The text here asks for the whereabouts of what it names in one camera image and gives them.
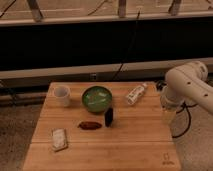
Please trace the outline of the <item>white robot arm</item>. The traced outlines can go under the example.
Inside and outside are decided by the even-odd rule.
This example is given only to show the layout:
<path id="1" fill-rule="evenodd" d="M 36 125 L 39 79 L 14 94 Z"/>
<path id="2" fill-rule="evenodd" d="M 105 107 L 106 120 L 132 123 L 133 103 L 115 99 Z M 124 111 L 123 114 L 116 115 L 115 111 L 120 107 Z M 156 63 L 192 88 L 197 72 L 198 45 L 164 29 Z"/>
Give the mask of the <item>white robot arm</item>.
<path id="1" fill-rule="evenodd" d="M 213 115 L 213 87 L 206 83 L 208 69 L 200 61 L 176 66 L 165 74 L 166 85 L 160 95 L 162 122 L 169 125 L 186 99 Z"/>

